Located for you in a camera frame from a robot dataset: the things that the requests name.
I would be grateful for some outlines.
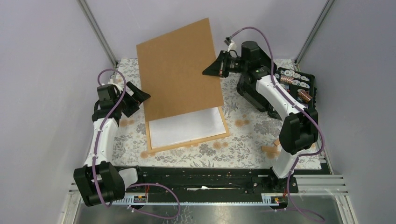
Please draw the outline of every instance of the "gray leaf pattern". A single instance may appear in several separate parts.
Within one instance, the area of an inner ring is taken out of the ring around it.
[[[275,60],[279,67],[293,69],[291,60]],[[122,59],[118,70],[127,81],[141,88],[137,59]],[[266,112],[257,111],[236,91],[239,74],[221,79],[224,105],[223,112],[230,130],[230,137],[172,149],[155,154],[147,153],[144,108],[130,118],[124,115],[114,138],[113,163],[122,166],[167,166],[205,168],[270,168],[276,158],[268,157],[261,146],[271,145],[278,138],[282,122],[270,118]],[[121,77],[114,80],[123,86]],[[317,156],[302,157],[297,168],[320,169]]]

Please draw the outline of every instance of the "white panel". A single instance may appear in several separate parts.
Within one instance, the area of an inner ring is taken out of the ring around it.
[[[209,17],[216,54],[227,49],[223,40],[236,30],[254,26],[269,39],[275,58],[295,58],[326,0],[88,0],[115,56],[136,58],[136,45]],[[234,38],[257,41],[256,31]]]
[[[153,148],[226,133],[217,107],[150,121]]]
[[[301,62],[316,76],[319,125],[360,224],[396,218],[395,9],[394,0],[335,1]]]
[[[54,224],[111,64],[77,1],[0,2],[0,223]]]

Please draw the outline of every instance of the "wall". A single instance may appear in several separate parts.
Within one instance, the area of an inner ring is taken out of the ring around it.
[[[209,17],[216,54],[223,40],[236,30],[255,26],[269,39],[275,58],[295,58],[326,0],[88,0],[115,56],[137,58],[136,45]],[[244,31],[234,40],[257,41],[256,31]]]
[[[54,224],[110,63],[76,1],[0,2],[2,224]]]
[[[394,223],[396,1],[336,1],[301,63],[360,224]]]

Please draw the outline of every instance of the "purple cable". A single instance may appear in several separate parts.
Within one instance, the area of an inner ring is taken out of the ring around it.
[[[103,121],[102,121],[102,124],[100,124],[99,130],[98,130],[98,134],[96,135],[95,146],[94,146],[94,148],[93,148],[93,157],[92,157],[92,174],[93,174],[93,182],[94,182],[94,184],[95,184],[95,188],[96,188],[96,191],[97,191],[97,193],[98,193],[100,202],[101,202],[105,207],[109,208],[109,207],[111,206],[112,203],[110,202],[109,204],[106,204],[106,202],[105,202],[105,200],[104,200],[104,198],[103,198],[103,196],[102,196],[102,192],[100,191],[100,187],[99,187],[99,183],[98,183],[98,177],[96,176],[96,168],[95,168],[95,167],[96,167],[96,153],[97,153],[97,151],[98,151],[98,144],[99,144],[100,133],[102,132],[102,128],[103,128],[103,126],[105,125],[105,123],[106,123],[107,119],[109,118],[110,114],[112,114],[112,113],[114,112],[114,110],[117,108],[117,106],[121,103],[122,98],[124,98],[125,92],[126,92],[125,85],[127,84],[127,81],[125,80],[124,75],[123,75],[121,72],[119,72],[118,70],[115,70],[115,69],[105,69],[105,70],[101,71],[101,72],[99,73],[99,75],[98,75],[98,83],[99,83],[99,85],[102,85],[102,84],[100,83],[100,80],[99,80],[99,79],[100,79],[100,76],[101,76],[103,73],[107,72],[107,71],[117,72],[119,75],[121,75],[122,80],[124,80],[124,89],[122,90],[121,97],[120,97],[120,99],[118,99],[118,101],[117,101],[116,104],[112,107],[112,109],[109,111],[109,113],[107,113],[106,117],[105,117],[105,118],[103,119]]]
[[[173,195],[173,197],[176,199],[176,202],[177,202],[177,214],[174,215],[174,216],[171,216],[171,217],[166,217],[166,216],[159,216],[159,215],[156,215],[156,214],[153,214],[153,213],[149,213],[149,212],[146,212],[146,211],[141,211],[141,210],[133,209],[133,208],[132,208],[132,211],[137,211],[137,212],[145,214],[145,215],[154,216],[154,217],[162,218],[162,219],[174,219],[174,218],[176,218],[177,216],[180,215],[181,207],[180,207],[179,198],[176,196],[175,193],[173,193],[173,191],[171,189],[163,186],[162,184],[158,184],[158,183],[137,183],[137,184],[130,185],[128,188],[134,188],[134,187],[139,187],[139,186],[157,186],[157,187],[161,187],[161,188],[164,188],[165,190],[169,191]]]
[[[271,47],[269,46],[268,39],[266,38],[266,36],[264,35],[264,33],[263,33],[261,30],[255,28],[255,27],[244,27],[244,28],[242,28],[242,29],[236,31],[235,33],[233,33],[233,34],[230,36],[230,39],[232,39],[234,36],[236,36],[238,33],[240,33],[241,31],[243,31],[243,30],[245,30],[245,29],[254,29],[254,30],[256,30],[257,32],[259,32],[259,33],[264,37],[265,42],[267,43],[267,46],[268,46],[269,55],[271,56],[271,82],[272,82],[272,84],[273,84],[273,85],[275,86],[275,88],[279,91],[279,93],[283,96],[283,98],[285,98],[290,104],[293,105],[293,107],[295,107],[295,108],[296,108],[298,111],[300,111],[306,118],[308,118],[308,120],[310,120],[310,122],[312,122],[312,124],[315,126],[315,128],[316,128],[316,129],[318,130],[318,132],[319,132],[320,138],[321,138],[321,140],[322,140],[322,145],[320,146],[320,149],[319,149],[317,152],[315,152],[315,153],[305,153],[305,154],[301,154],[301,155],[299,155],[299,156],[296,158],[296,161],[294,161],[294,164],[293,164],[293,166],[291,167],[291,169],[290,169],[290,171],[289,171],[289,175],[288,175],[288,177],[287,177],[286,188],[287,188],[287,194],[288,194],[288,196],[289,196],[289,199],[290,199],[291,203],[293,204],[293,206],[295,207],[295,209],[296,209],[297,211],[299,211],[303,216],[305,216],[307,219],[309,219],[309,220],[311,220],[311,221],[318,222],[318,223],[324,223],[324,222],[325,222],[325,218],[324,218],[323,216],[319,215],[318,213],[316,213],[316,212],[314,212],[314,211],[311,211],[311,210],[299,209],[299,208],[296,206],[296,204],[294,203],[293,199],[291,198],[290,190],[289,190],[290,177],[291,177],[291,174],[293,173],[294,168],[296,167],[296,165],[297,165],[297,163],[298,163],[298,158],[301,157],[301,156],[313,156],[313,155],[318,155],[318,154],[320,154],[320,153],[324,150],[324,148],[325,148],[325,138],[324,138],[324,135],[323,135],[323,133],[322,133],[322,130],[319,128],[319,125],[318,125],[318,124],[317,124],[317,123],[316,123],[316,122],[315,122],[315,121],[314,121],[303,109],[301,109],[301,108],[299,108],[297,105],[295,105],[295,103],[293,102],[293,100],[289,98],[288,94],[286,94],[286,93],[284,93],[284,92],[282,91],[282,89],[279,87],[279,85],[276,85],[275,76],[274,76],[274,57],[273,57],[273,55],[272,55],[272,50],[271,50]],[[312,218],[312,217],[309,217],[308,215],[305,214],[305,212],[313,213],[313,214],[317,215],[318,217],[320,217],[322,220],[317,220],[317,219],[314,219],[314,218]]]

